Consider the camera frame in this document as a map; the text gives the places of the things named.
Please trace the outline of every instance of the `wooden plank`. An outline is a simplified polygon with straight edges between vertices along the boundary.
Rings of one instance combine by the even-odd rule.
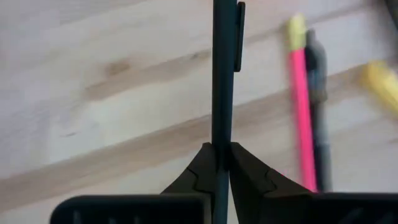
[[[358,67],[328,81],[333,184],[336,191],[395,192],[398,182],[390,177],[396,170],[398,123],[361,88],[360,73]],[[282,91],[237,106],[233,139],[287,177],[300,181],[289,95]],[[2,180],[0,220],[43,222],[56,204],[73,195],[160,192],[208,139],[209,122],[206,116]],[[229,210],[231,223],[236,223],[232,200]]]
[[[24,62],[22,57],[20,68],[0,67],[5,74],[0,84],[0,144],[2,154],[7,155],[1,157],[0,178],[119,144],[210,112],[211,55],[206,48],[210,46],[211,17],[209,12],[204,13],[208,6],[196,1],[181,5],[174,0],[164,3],[171,11],[154,20],[151,15],[139,13],[155,2],[44,32],[21,45],[28,53],[25,58],[37,55],[37,61]],[[249,10],[256,14],[254,8]],[[259,12],[252,23],[261,27],[257,16]],[[383,22],[389,18],[382,6],[350,6],[342,14],[331,12],[331,16],[309,22],[326,46],[330,73],[394,54],[394,30],[390,23]],[[184,31],[198,21],[201,25],[194,32]],[[162,28],[165,22],[178,30]],[[343,29],[345,24],[355,26]],[[247,29],[243,70],[235,81],[236,105],[288,86],[283,30],[272,26],[268,29],[257,30],[257,34]],[[148,39],[159,35],[166,42]],[[56,55],[46,50],[36,54],[41,48],[60,51]]]
[[[89,17],[98,17],[101,14],[112,11],[118,11],[117,14],[113,15],[113,19],[117,20],[119,18],[118,14],[129,6],[134,7],[137,4],[159,4],[157,1],[146,3],[148,1],[151,0],[34,0],[34,4],[32,4],[32,1],[28,0],[3,0],[0,2],[0,9],[2,10],[0,14],[0,30],[7,32],[8,35],[14,34],[16,36],[18,34],[38,34],[48,29],[84,20]],[[249,11],[248,19],[251,20],[253,18],[262,24],[263,21],[267,21],[267,24],[280,23],[295,12],[304,12],[307,16],[313,18],[330,12],[343,11],[350,7],[362,6],[369,2],[372,2],[372,0],[300,0],[295,2],[276,0],[262,2],[256,0],[250,1],[250,4],[248,4],[248,9],[254,9]],[[211,1],[205,1],[204,4],[211,9]],[[166,8],[158,9],[156,7],[149,8],[144,13],[151,14],[154,11],[157,13],[170,13]]]

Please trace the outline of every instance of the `yellow highlighter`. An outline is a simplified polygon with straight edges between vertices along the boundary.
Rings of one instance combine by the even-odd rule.
[[[398,78],[384,62],[370,62],[364,69],[365,84],[398,116]]]

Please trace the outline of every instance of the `light wood surface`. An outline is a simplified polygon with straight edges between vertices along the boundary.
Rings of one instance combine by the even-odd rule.
[[[212,2],[34,2],[0,2],[0,223],[45,223],[79,194],[159,193],[210,140]],[[358,82],[360,65],[395,62],[385,7],[246,4],[233,140],[300,182],[283,25],[302,12],[328,54],[334,189],[396,192],[397,120]]]

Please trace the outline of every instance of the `marker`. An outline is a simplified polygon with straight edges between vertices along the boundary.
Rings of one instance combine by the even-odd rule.
[[[297,142],[300,148],[302,182],[304,187],[316,192],[315,166],[313,158],[310,106],[308,102],[307,71],[305,69],[305,19],[296,15],[288,23],[290,45],[290,72],[294,101]]]
[[[313,156],[317,189],[331,191],[330,150],[324,119],[326,94],[326,53],[316,40],[315,31],[308,30],[305,46],[305,67],[307,69],[308,94],[310,100]]]

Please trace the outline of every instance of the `pen clip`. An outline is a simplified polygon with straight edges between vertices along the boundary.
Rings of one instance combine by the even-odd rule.
[[[245,8],[246,8],[246,5],[244,2],[238,2],[237,15],[236,15],[236,37],[235,37],[236,46],[235,46],[234,72],[241,71]]]

